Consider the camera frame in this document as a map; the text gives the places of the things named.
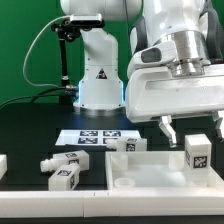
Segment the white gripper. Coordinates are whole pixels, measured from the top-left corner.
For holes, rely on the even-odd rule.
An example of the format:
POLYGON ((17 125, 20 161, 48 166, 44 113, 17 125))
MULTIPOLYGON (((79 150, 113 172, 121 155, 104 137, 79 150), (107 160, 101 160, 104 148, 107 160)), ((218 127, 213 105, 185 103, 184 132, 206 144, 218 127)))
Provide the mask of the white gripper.
POLYGON ((159 128, 171 148, 177 146, 171 116, 213 111, 217 136, 223 140, 224 65, 206 66, 204 75, 177 77, 167 67, 139 69, 132 74, 126 88, 127 118, 139 123, 160 117, 159 128))

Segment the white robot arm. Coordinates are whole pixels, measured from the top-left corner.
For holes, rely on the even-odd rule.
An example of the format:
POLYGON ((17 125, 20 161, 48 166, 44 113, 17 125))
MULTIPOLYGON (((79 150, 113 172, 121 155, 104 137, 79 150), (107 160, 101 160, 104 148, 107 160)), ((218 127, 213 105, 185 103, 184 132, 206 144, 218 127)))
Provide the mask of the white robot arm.
POLYGON ((137 17, 131 29, 126 116, 159 121, 211 115, 224 140, 224 28, 211 0, 60 0, 71 22, 137 17))

